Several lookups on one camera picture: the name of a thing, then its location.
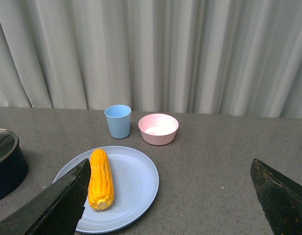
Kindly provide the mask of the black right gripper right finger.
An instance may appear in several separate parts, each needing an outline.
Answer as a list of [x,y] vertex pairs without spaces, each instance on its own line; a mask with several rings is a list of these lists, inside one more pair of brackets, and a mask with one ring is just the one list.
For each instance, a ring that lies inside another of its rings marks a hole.
[[259,159],[250,175],[273,234],[302,235],[302,186]]

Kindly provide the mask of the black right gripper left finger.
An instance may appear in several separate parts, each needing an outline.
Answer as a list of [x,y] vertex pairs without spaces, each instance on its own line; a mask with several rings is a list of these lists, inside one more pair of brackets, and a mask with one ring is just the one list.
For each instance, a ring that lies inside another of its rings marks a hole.
[[83,160],[0,222],[0,235],[73,235],[82,218],[91,167]]

